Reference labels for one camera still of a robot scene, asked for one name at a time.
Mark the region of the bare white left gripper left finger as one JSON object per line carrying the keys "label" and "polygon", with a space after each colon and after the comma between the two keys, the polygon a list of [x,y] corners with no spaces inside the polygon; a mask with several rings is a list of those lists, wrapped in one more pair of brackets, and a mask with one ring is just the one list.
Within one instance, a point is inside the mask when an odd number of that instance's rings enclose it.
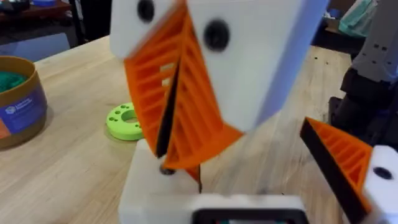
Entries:
{"label": "bare white left gripper left finger", "polygon": [[191,222],[190,204],[199,196],[199,186],[184,170],[162,174],[163,161],[145,139],[137,142],[118,207],[120,223]]}

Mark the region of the finger of the white orange right gripper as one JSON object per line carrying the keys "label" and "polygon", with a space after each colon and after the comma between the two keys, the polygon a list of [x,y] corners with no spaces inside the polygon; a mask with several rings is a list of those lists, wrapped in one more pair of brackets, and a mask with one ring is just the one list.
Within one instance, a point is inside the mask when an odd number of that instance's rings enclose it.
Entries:
{"label": "finger of the white orange right gripper", "polygon": [[110,47],[124,62],[144,137],[156,157],[167,152],[182,56],[185,1],[113,1]]}
{"label": "finger of the white orange right gripper", "polygon": [[187,1],[165,166],[217,156],[278,112],[327,1]]}

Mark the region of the white orange left gripper right finger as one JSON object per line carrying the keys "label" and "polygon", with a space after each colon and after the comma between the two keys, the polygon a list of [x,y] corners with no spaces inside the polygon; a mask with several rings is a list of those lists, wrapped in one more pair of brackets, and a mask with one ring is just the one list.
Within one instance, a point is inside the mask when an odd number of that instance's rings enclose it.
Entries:
{"label": "white orange left gripper right finger", "polygon": [[397,151],[371,146],[306,117],[300,137],[345,216],[346,223],[397,224]]}

